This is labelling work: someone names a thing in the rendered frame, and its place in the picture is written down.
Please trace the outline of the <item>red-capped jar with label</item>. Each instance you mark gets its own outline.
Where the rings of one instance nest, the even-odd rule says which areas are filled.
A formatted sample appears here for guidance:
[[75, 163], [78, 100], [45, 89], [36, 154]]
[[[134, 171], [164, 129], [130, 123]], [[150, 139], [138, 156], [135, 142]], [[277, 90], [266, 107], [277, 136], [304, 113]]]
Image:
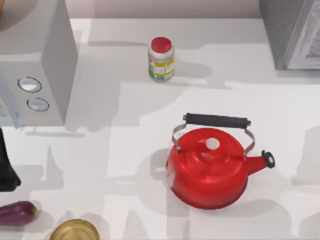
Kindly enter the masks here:
[[148, 73], [152, 80], [165, 83], [174, 75], [175, 49], [165, 36], [152, 39], [148, 47]]

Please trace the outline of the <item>small microwave knob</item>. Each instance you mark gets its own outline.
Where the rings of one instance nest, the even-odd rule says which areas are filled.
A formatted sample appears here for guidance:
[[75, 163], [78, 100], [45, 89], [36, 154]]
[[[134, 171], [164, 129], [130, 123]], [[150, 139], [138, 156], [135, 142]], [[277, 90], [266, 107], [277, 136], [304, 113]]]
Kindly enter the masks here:
[[50, 105], [49, 103], [43, 99], [43, 98], [34, 98], [34, 99], [28, 99], [26, 101], [27, 106], [35, 111], [35, 112], [46, 112]]

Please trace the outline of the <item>pale microwave oven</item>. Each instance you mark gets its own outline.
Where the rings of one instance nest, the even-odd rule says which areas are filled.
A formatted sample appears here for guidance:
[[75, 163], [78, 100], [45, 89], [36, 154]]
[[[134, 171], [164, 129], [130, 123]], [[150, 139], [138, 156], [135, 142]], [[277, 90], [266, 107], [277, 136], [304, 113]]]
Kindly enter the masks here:
[[[62, 126], [78, 51], [65, 0], [4, 0], [0, 16], [0, 127]], [[23, 91], [18, 79], [37, 79], [42, 89]], [[42, 98], [44, 112], [27, 100]]]

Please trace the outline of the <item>large microwave knob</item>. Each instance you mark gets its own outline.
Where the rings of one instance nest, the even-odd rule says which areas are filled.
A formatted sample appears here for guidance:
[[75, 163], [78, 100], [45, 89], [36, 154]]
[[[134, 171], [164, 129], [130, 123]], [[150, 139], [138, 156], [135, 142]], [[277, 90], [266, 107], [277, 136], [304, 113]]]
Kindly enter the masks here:
[[25, 92], [36, 93], [42, 89], [42, 84], [33, 77], [25, 77], [17, 80], [17, 85]]

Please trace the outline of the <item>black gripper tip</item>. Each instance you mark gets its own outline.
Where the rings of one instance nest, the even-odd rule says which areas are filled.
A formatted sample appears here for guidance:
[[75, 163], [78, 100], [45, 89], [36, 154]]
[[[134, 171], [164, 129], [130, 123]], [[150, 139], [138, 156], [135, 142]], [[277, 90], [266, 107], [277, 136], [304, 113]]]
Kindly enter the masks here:
[[4, 134], [0, 128], [0, 193], [13, 192], [21, 183], [21, 179], [10, 163]]

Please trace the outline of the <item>purple eggplant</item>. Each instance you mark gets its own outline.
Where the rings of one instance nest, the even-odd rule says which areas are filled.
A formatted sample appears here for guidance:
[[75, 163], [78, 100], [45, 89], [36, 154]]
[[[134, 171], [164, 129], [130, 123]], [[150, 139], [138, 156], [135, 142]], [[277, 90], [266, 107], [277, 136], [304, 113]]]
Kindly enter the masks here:
[[30, 201], [17, 201], [0, 206], [0, 226], [25, 226], [35, 219], [37, 212], [36, 206]]

